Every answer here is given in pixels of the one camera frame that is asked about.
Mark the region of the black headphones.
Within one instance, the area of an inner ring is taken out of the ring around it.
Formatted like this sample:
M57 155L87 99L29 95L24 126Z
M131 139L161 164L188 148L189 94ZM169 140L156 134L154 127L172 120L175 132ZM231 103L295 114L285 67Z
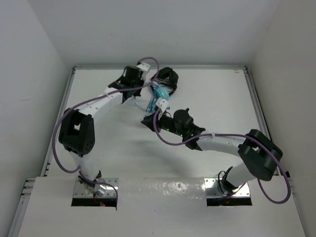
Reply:
M155 73L150 81L154 80L154 77L157 75L155 81L159 84L160 87L167 89L169 97L174 94L177 90L177 84L179 76L178 74L170 67L164 67L159 70L158 73Z

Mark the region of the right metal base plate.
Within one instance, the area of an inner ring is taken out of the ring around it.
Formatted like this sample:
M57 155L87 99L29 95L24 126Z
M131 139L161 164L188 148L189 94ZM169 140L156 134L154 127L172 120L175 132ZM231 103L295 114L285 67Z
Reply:
M205 178L204 189L208 207L251 206L251 194L247 183L237 188L224 185L222 178Z

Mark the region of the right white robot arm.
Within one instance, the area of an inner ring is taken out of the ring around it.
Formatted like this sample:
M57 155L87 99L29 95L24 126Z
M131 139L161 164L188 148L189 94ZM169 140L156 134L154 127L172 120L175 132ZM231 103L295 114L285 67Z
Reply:
M261 131L251 129L245 136L211 134L195 125L188 111L177 110L171 117L167 112L151 114L141 123L156 134L165 130L182 137L182 144L191 150L217 151L241 158L242 163L228 168L218 181L218 190L224 195L253 179L271 181L283 153Z

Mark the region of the teal cat-ear headphones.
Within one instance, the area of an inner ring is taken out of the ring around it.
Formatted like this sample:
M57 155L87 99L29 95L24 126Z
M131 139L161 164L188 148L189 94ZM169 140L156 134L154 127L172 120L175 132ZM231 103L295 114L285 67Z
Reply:
M136 97L133 97L133 101L134 104L141 109L142 111L151 114L155 111L155 106L156 106L156 101L159 98L163 98L166 100L169 100L169 93L167 92L166 89L164 89L162 86L158 85L158 84L154 84L150 86L151 89L153 89L152 91L152 97L149 100L147 106L145 106L144 104L139 103L139 101L136 99Z

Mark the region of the metal base plate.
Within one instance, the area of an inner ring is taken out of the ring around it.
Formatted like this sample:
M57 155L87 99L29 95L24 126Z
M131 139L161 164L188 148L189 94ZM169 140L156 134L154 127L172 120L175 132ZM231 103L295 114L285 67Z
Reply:
M102 184L90 184L80 176L76 179L71 206L117 207L118 178L100 178Z
M247 183L237 188L224 185L222 178L205 178L204 189L208 207L251 206L251 194Z

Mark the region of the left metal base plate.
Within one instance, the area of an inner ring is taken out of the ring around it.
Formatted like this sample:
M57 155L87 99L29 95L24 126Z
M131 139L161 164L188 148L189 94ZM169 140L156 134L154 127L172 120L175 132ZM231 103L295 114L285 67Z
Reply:
M118 178L100 178L102 184L90 184L80 176L76 179L71 206L117 207Z

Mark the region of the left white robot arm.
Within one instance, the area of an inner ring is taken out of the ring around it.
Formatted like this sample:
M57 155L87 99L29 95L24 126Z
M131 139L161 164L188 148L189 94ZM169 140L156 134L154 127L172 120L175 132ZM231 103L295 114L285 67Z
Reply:
M101 176L90 154L95 145L97 121L128 98L139 96L149 70L150 65L147 63L126 66L119 79L110 83L96 100L89 100L78 108L65 111L58 141L72 156L83 179L94 182Z

